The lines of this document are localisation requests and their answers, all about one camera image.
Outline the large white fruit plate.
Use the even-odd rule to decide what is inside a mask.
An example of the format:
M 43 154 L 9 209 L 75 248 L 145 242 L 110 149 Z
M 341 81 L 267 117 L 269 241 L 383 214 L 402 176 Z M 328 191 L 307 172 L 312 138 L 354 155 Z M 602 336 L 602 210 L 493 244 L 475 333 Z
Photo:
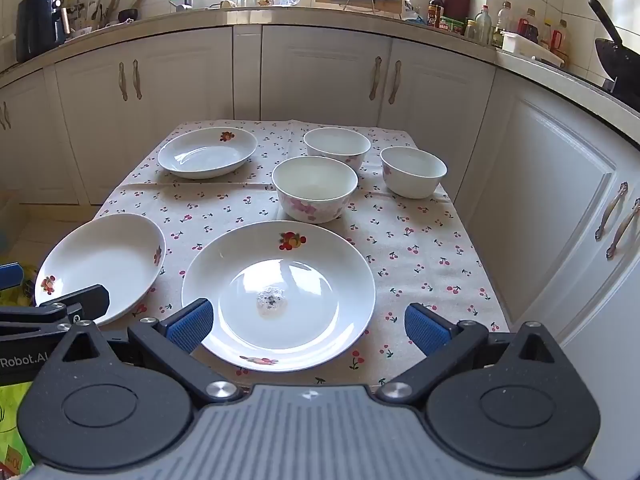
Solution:
M 181 300 L 208 300 L 206 350 L 266 373 L 306 370 L 348 350 L 375 308 L 369 263 L 321 226 L 274 220 L 209 243 L 186 270 Z

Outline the white floral bowl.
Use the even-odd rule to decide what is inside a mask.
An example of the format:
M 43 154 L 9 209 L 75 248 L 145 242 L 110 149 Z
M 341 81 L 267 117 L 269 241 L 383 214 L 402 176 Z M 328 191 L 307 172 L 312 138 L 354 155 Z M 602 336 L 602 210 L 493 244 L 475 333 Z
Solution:
M 434 194 L 448 168 L 437 156 L 408 146 L 390 146 L 380 153 L 385 185 L 396 195 L 423 200 Z
M 344 162 L 358 171 L 371 149 L 371 141 L 363 134 L 343 127 L 319 127 L 303 136 L 308 156 L 322 156 Z

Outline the large pink floral bowl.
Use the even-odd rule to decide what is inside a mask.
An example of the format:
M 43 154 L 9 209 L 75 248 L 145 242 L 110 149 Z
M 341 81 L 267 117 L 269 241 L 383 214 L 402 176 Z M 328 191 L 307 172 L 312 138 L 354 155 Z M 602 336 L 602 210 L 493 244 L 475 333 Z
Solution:
M 272 173 L 282 210 L 292 219 L 322 224 L 337 219 L 356 191 L 356 171 L 321 156 L 298 156 L 280 162 Z

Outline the white kitchen cabinets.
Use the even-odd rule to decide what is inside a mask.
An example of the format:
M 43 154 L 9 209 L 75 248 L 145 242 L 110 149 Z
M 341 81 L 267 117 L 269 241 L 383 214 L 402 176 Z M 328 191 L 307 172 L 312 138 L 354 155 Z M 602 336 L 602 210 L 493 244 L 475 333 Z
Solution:
M 639 117 L 591 84 L 475 44 L 341 28 L 218 26 L 81 38 L 1 79 L 1 184 L 101 207 L 180 134 L 246 122 L 410 136 L 506 327 L 543 322 L 596 397 L 588 469 L 639 471 Z

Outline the green plastic bag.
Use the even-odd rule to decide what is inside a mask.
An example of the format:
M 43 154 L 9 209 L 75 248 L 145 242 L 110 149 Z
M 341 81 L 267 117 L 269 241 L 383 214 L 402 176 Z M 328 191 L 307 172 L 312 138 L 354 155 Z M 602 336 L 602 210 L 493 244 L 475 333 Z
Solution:
M 32 466 L 26 446 L 17 430 L 17 411 L 30 382 L 0 388 L 0 477 L 17 478 Z

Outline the cherry print tablecloth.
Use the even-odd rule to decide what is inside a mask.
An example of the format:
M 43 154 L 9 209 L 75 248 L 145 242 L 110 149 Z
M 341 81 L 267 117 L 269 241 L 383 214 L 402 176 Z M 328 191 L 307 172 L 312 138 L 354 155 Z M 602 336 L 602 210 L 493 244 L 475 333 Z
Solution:
M 253 158 L 218 181 L 178 179 L 160 168 L 155 153 L 144 156 L 101 207 L 101 214 L 141 214 L 156 222 L 166 238 L 164 267 L 134 318 L 164 318 L 181 306 L 186 269 L 209 242 L 238 226 L 280 216 L 271 183 L 279 162 L 306 151 L 306 122 L 246 122 L 256 136 Z M 332 230 L 353 244 L 374 274 L 373 318 L 356 344 L 333 361 L 292 374 L 246 370 L 205 349 L 196 357 L 243 387 L 270 384 L 384 385 L 422 359 L 406 336 L 404 313 L 417 302 L 450 322 L 472 318 L 502 332 L 506 319 L 454 204 L 444 191 L 427 200 L 406 200 L 390 192 L 382 178 L 378 151 L 409 145 L 407 133 L 369 128 L 372 150 L 360 168 L 360 185 Z

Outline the black air fryer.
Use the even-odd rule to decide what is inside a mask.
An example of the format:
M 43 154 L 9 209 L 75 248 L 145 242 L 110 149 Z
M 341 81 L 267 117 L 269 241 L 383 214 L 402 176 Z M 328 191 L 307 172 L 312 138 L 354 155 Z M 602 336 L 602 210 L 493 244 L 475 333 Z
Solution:
M 15 29 L 16 60 L 24 63 L 61 44 L 65 30 L 64 0 L 22 0 L 17 7 Z

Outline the black wok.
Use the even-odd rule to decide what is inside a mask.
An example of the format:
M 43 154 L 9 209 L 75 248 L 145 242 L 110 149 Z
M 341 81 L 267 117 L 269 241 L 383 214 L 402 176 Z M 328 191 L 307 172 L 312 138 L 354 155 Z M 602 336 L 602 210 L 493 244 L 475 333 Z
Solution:
M 611 18 L 599 0 L 588 0 L 590 9 L 601 22 L 610 39 L 594 40 L 601 65 L 613 81 L 613 94 L 631 107 L 639 107 L 639 55 L 623 44 Z

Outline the dark sauce bottle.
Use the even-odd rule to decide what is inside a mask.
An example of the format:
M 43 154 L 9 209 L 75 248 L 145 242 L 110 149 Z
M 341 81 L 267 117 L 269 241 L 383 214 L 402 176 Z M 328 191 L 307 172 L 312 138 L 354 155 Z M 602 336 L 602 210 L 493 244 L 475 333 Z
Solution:
M 428 26 L 439 28 L 440 19 L 444 10 L 442 0 L 431 0 L 427 6 L 426 22 Z

